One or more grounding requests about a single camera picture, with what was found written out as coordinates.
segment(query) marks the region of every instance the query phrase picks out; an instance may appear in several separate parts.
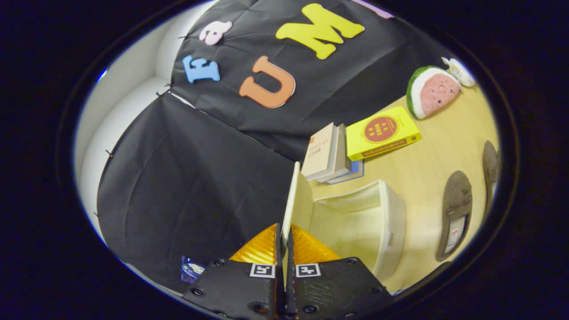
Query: brown slipper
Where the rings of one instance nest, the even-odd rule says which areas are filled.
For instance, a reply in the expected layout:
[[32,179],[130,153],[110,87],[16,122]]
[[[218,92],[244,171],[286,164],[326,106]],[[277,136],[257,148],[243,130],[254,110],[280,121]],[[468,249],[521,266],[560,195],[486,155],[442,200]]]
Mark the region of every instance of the brown slipper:
[[462,171],[448,178],[443,196],[443,230],[437,261],[443,261],[456,251],[470,225],[472,213],[472,186]]
[[484,210],[483,217],[483,219],[485,219],[494,199],[494,185],[498,181],[498,154],[490,141],[486,141],[484,144],[482,164],[484,166],[484,177],[486,179],[486,209]]

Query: green watermelon rind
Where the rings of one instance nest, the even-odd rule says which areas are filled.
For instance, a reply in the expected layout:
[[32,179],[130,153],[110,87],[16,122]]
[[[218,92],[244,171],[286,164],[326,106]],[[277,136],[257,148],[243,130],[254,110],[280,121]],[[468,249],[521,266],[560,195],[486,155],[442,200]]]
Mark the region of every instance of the green watermelon rind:
[[413,115],[413,117],[417,118],[417,115],[415,114],[415,110],[414,110],[414,106],[413,106],[413,102],[411,100],[411,89],[413,87],[413,83],[415,82],[415,79],[417,79],[417,77],[423,73],[425,70],[427,69],[431,69],[431,68],[435,68],[435,69],[439,69],[444,71],[445,73],[448,73],[445,69],[436,67],[434,65],[428,65],[426,67],[421,67],[417,70],[415,70],[415,72],[413,72],[413,75],[411,75],[411,79],[409,79],[409,84],[407,85],[407,108],[409,109],[409,112]]

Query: wooden floor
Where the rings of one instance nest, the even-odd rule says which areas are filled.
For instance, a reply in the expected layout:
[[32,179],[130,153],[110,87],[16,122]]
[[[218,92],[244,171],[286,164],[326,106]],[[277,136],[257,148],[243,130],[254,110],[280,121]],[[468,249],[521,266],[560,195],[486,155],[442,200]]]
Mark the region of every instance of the wooden floor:
[[[386,109],[402,105],[405,96]],[[498,136],[490,107],[478,86],[464,88],[453,102],[425,120],[415,120],[422,139],[390,153],[366,159],[362,178],[328,185],[312,181],[315,199],[350,192],[382,179],[406,204],[406,234],[397,270],[382,283],[390,292],[406,289],[428,275],[441,262],[435,259],[442,230],[442,201],[448,177],[456,170],[472,185],[472,218],[458,255],[478,230],[486,202],[482,165],[484,143],[498,149]]]

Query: red circle on book cover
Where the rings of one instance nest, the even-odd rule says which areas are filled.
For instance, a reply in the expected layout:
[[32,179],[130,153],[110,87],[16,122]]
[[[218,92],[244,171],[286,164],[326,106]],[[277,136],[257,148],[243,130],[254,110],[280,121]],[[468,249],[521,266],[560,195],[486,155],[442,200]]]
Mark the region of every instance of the red circle on book cover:
[[364,137],[369,142],[378,143],[389,140],[397,133],[397,121],[390,116],[371,119],[364,128]]

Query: watermelon plush toy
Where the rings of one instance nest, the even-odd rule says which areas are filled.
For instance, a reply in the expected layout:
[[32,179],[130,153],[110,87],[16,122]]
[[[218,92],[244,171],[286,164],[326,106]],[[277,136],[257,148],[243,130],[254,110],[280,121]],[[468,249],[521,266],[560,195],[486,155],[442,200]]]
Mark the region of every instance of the watermelon plush toy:
[[460,82],[445,70],[431,65],[419,68],[409,80],[407,107],[417,119],[424,119],[451,102],[460,90]]

